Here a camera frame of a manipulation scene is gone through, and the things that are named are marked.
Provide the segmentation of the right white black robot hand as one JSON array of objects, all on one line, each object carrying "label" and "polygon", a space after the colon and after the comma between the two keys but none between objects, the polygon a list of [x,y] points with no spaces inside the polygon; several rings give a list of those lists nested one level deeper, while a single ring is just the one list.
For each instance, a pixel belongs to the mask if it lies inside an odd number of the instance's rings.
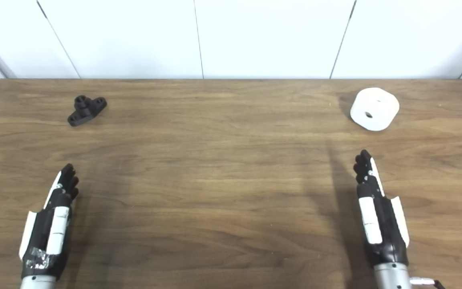
[{"label": "right white black robot hand", "polygon": [[371,267],[385,263],[409,265],[409,235],[400,198],[385,196],[371,154],[363,149],[355,157],[357,197],[365,231],[365,253]]}]

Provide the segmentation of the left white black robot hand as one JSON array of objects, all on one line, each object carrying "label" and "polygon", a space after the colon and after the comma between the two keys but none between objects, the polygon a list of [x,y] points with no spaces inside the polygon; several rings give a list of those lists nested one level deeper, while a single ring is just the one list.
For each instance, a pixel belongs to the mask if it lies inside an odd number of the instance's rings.
[{"label": "left white black robot hand", "polygon": [[68,163],[56,175],[39,212],[28,212],[19,258],[22,280],[51,277],[58,281],[70,254],[70,224],[79,194],[75,167]]}]

